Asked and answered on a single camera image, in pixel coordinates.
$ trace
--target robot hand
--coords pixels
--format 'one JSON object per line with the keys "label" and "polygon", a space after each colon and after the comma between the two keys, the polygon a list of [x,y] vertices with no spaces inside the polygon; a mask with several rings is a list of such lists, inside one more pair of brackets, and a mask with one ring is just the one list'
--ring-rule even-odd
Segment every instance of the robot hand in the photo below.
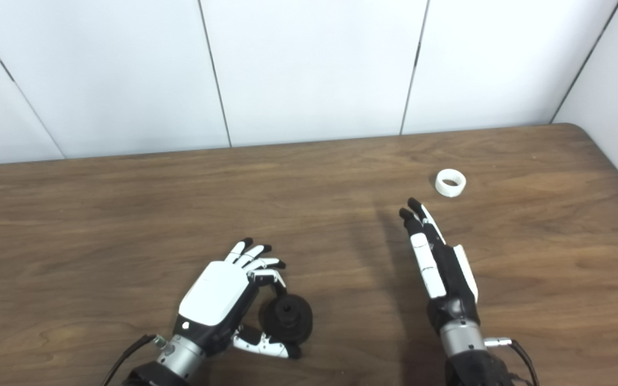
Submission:
{"label": "robot hand", "polygon": [[[411,246],[421,277],[429,293],[427,313],[429,322],[442,340],[447,354],[446,384],[448,386],[476,386],[520,381],[539,386],[533,364],[515,340],[509,338],[483,339],[478,310],[478,287],[471,266],[461,245],[450,247],[429,211],[414,198],[407,201],[411,212],[402,208]],[[516,351],[531,372],[532,382],[507,371],[500,358],[486,347],[508,346]]]}
{"label": "robot hand", "polygon": [[478,327],[481,324],[476,310],[478,287],[464,248],[446,244],[435,220],[422,203],[410,198],[407,206],[414,213],[401,208],[400,217],[409,233],[421,277],[431,298],[428,315],[433,329],[440,334],[441,329],[454,320],[464,320]]}
{"label": "robot hand", "polygon": [[[284,262],[274,257],[260,257],[271,250],[270,245],[251,247],[252,244],[249,237],[243,239],[223,261],[209,263],[182,298],[173,339],[167,342],[157,337],[154,342],[162,349],[157,361],[133,369],[124,385],[186,386],[204,359],[227,350],[231,345],[272,357],[300,357],[299,344],[304,340],[281,341],[241,324],[259,288],[270,285],[277,295],[275,304],[281,303],[281,315],[277,311],[279,307],[275,307],[267,319],[281,318],[284,322],[276,330],[295,337],[297,334],[287,333],[293,332],[292,328],[297,330],[297,321],[304,317],[302,339],[311,333],[311,308],[299,296],[287,295],[285,283],[276,271],[285,268]],[[303,302],[299,306],[295,306],[298,305],[297,299]]]}

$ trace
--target black cable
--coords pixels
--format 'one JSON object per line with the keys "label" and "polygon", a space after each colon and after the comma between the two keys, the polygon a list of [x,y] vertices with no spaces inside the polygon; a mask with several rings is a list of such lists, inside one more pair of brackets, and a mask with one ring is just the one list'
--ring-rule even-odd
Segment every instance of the black cable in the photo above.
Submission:
{"label": "black cable", "polygon": [[510,379],[512,379],[512,381],[523,382],[526,384],[526,386],[534,386],[528,379],[521,378],[513,372],[510,372]]}
{"label": "black cable", "polygon": [[131,344],[130,347],[128,347],[123,352],[123,354],[121,354],[121,356],[118,357],[118,360],[116,361],[116,363],[113,364],[113,367],[111,367],[111,369],[108,371],[108,374],[106,374],[104,381],[101,382],[101,386],[108,385],[108,383],[113,378],[113,375],[116,374],[118,367],[120,367],[121,364],[123,364],[123,361],[125,361],[125,359],[127,359],[130,355],[132,355],[133,352],[136,352],[140,347],[154,340],[156,337],[157,337],[156,335],[143,335],[142,338],[136,340],[134,344]]}
{"label": "black cable", "polygon": [[528,356],[526,350],[517,342],[512,339],[512,344],[510,344],[512,350],[516,351],[517,354],[523,359],[524,363],[528,367],[528,371],[531,374],[531,379],[533,381],[533,386],[540,386],[540,382],[538,381],[538,374],[535,373],[535,368],[533,367],[533,361],[531,361],[531,357]]}

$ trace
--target wooden tabletop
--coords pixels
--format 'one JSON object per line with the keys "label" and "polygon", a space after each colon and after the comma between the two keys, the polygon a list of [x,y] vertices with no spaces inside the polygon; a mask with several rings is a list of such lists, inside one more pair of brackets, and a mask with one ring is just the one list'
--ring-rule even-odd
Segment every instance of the wooden tabletop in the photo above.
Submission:
{"label": "wooden tabletop", "polygon": [[[461,196],[434,190],[443,168]],[[618,172],[573,125],[2,165],[0,385],[100,383],[246,236],[287,263],[314,333],[299,361],[230,349],[198,384],[440,385],[409,196],[464,245],[484,335],[522,342],[544,385],[618,385]]]}

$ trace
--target panel seam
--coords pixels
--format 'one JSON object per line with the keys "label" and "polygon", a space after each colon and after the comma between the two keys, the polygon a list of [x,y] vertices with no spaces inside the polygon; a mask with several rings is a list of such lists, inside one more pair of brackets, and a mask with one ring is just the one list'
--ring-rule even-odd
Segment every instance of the panel seam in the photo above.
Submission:
{"label": "panel seam", "polygon": [[216,74],[216,65],[214,64],[214,54],[211,53],[211,44],[209,43],[209,32],[207,30],[207,23],[204,21],[204,10],[202,8],[201,0],[197,0],[199,7],[199,16],[202,19],[202,27],[204,29],[204,37],[207,40],[207,49],[209,51],[209,59],[211,59],[211,70],[214,72],[214,81],[216,82],[216,92],[218,93],[218,103],[221,106],[221,114],[223,115],[223,126],[225,127],[226,136],[228,136],[228,146],[233,147],[233,141],[230,138],[230,130],[228,129],[228,119],[225,116],[225,108],[223,107],[223,97],[221,96],[221,87],[218,85],[218,74]]}
{"label": "panel seam", "polygon": [[421,54],[421,41],[424,37],[424,29],[426,28],[426,20],[429,16],[431,8],[431,0],[426,0],[426,10],[424,11],[424,20],[421,22],[421,32],[419,32],[419,44],[416,46],[416,56],[414,57],[414,66],[411,69],[411,78],[409,79],[409,88],[407,89],[407,100],[404,102],[404,113],[402,113],[402,123],[400,124],[400,134],[404,131],[404,121],[407,119],[407,110],[409,109],[409,98],[411,97],[411,87],[414,84],[414,75],[416,67],[419,64],[419,55]]}
{"label": "panel seam", "polygon": [[54,135],[52,135],[52,133],[49,131],[49,129],[47,129],[47,125],[42,120],[42,117],[40,117],[40,115],[37,114],[37,110],[35,110],[35,108],[32,106],[32,103],[30,103],[30,100],[27,98],[27,95],[25,95],[25,93],[23,92],[22,88],[20,88],[20,85],[18,84],[18,82],[14,80],[14,77],[10,73],[10,70],[7,68],[7,66],[3,63],[1,57],[0,57],[0,64],[2,65],[3,69],[5,70],[5,72],[7,73],[8,77],[11,79],[13,84],[16,86],[18,92],[20,93],[20,96],[23,97],[23,99],[25,100],[25,103],[27,103],[27,106],[30,107],[30,110],[32,110],[32,113],[35,115],[37,120],[40,122],[40,125],[42,125],[42,128],[45,130],[45,132],[49,136],[49,139],[52,140],[51,142],[54,144],[54,146],[56,146],[56,149],[58,150],[59,154],[61,154],[61,156],[64,159],[67,159],[68,157],[66,157],[66,154],[64,154],[63,150],[58,145],[58,142],[56,141],[56,139],[54,139]]}
{"label": "panel seam", "polygon": [[607,30],[607,27],[609,27],[609,24],[612,21],[612,17],[614,17],[614,14],[616,13],[616,10],[618,10],[618,2],[616,2],[616,5],[615,5],[614,9],[612,10],[612,12],[611,12],[610,16],[608,17],[607,21],[605,22],[605,25],[602,27],[602,30],[600,31],[600,34],[598,35],[598,38],[595,40],[595,43],[593,44],[593,47],[591,47],[591,51],[588,52],[588,55],[586,56],[586,59],[583,60],[583,63],[581,64],[581,68],[578,69],[578,72],[576,73],[576,76],[574,76],[574,79],[571,81],[571,85],[569,85],[569,88],[567,88],[566,93],[564,94],[564,97],[562,98],[562,101],[560,102],[559,106],[557,106],[557,109],[555,110],[554,115],[552,115],[552,119],[549,122],[550,124],[555,122],[555,118],[557,118],[557,114],[559,114],[560,110],[562,109],[562,106],[564,105],[564,102],[567,100],[567,98],[569,97],[569,94],[571,93],[571,90],[573,89],[574,85],[576,84],[576,81],[581,76],[581,73],[583,72],[583,68],[585,68],[586,64],[588,63],[588,61],[590,61],[591,56],[593,55],[593,52],[595,51],[595,48],[598,46],[598,43],[600,42],[600,39],[602,38],[602,35],[604,35],[605,30]]}

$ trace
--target white plastic ring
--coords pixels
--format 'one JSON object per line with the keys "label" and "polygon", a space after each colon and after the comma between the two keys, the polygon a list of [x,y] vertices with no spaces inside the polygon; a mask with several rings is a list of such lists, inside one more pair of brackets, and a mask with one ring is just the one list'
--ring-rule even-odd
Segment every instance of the white plastic ring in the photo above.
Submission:
{"label": "white plastic ring", "polygon": [[[456,186],[448,185],[445,180],[453,181]],[[456,197],[466,186],[466,177],[455,169],[442,169],[436,177],[436,190],[443,196]]]}

